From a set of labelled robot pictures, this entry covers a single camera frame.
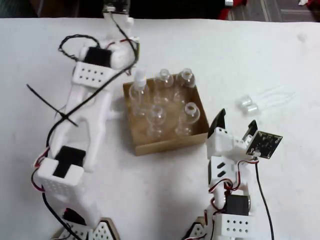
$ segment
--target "open cardboard tray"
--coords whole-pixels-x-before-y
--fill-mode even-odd
[[[186,103],[194,102],[200,110],[200,119],[192,126],[192,135],[176,135],[175,127],[177,126],[178,116],[183,106],[172,102],[165,108],[166,121],[164,124],[164,135],[159,139],[153,139],[147,136],[147,128],[149,125],[147,119],[145,117],[136,117],[132,113],[129,96],[129,89],[132,84],[132,82],[123,84],[123,93],[136,156],[176,150],[187,146],[203,144],[206,141],[209,124],[197,87],[189,88],[186,95]],[[153,79],[148,79],[147,85],[150,89],[150,98],[153,99],[155,89]]]

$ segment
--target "white tabletop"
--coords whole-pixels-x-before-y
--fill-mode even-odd
[[[54,112],[27,88],[29,83],[62,107],[75,63],[57,51],[66,35],[102,38],[103,19],[0,19],[0,234],[1,239],[48,239],[59,227],[32,188],[31,164],[44,149]],[[290,103],[257,117],[262,131],[283,136],[270,160],[259,164],[275,239],[319,239],[319,61],[317,23],[217,20],[137,20],[138,65],[151,77],[190,67],[211,122],[226,108],[226,127],[242,137],[252,117],[234,107],[236,98],[274,85],[296,92]],[[78,53],[82,40],[67,44]],[[110,89],[122,95],[123,82]],[[179,240],[209,205],[206,146],[136,157],[127,121],[107,123],[98,166],[88,176],[104,216],[123,240]],[[259,240],[270,239],[256,183]]]

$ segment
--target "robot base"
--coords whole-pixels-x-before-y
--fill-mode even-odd
[[[120,240],[113,221],[108,217],[103,217],[95,229],[73,222],[65,222],[70,225],[72,231],[82,240]],[[63,227],[51,239],[75,240]]]

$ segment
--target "small glass vial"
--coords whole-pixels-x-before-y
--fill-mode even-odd
[[[187,93],[188,89],[196,86],[195,76],[190,68],[183,69],[174,81],[174,95],[173,101],[176,103],[186,104],[188,102]]]
[[[136,117],[143,117],[150,107],[150,94],[145,71],[138,70],[134,82],[129,89],[132,113]]]
[[[200,110],[194,102],[188,102],[181,110],[175,133],[179,136],[192,134],[192,126],[200,118]]]
[[[161,69],[154,78],[155,92],[154,103],[157,105],[166,105],[173,98],[174,78],[167,69]]]
[[[164,134],[164,123],[166,121],[166,111],[159,105],[152,105],[146,115],[149,123],[147,128],[147,136],[154,139],[160,138]]]

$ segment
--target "robotic arm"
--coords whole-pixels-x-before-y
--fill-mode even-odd
[[[98,46],[88,42],[81,49],[71,80],[66,114],[137,60],[139,44],[131,36],[134,21],[128,16],[128,12],[127,1],[105,1],[103,14],[108,34],[105,40],[98,41]],[[120,74],[117,79],[119,78],[128,76]],[[85,181],[85,174],[95,170],[98,151],[106,135],[106,121],[118,117],[116,112],[111,111],[111,102],[111,92],[103,88],[68,116],[70,121],[62,121],[51,137],[51,157],[42,159],[36,171],[42,190],[45,191],[46,205],[49,204],[60,220],[64,218],[74,233],[82,233],[77,234],[78,240],[91,240],[95,234],[99,234],[99,239],[119,238],[115,228],[111,226],[112,222],[102,221],[101,213],[94,198],[88,193]],[[73,123],[80,122],[86,123],[89,133],[86,150],[71,147],[68,141]],[[64,238],[65,235],[68,235],[67,230],[60,237]]]
[[[281,136],[258,131],[253,120],[243,138],[234,137],[225,127],[225,109],[215,117],[208,132],[207,157],[210,205],[204,221],[193,224],[186,240],[252,239],[254,233],[254,201],[250,194],[252,180],[248,164],[259,158],[269,159]]]

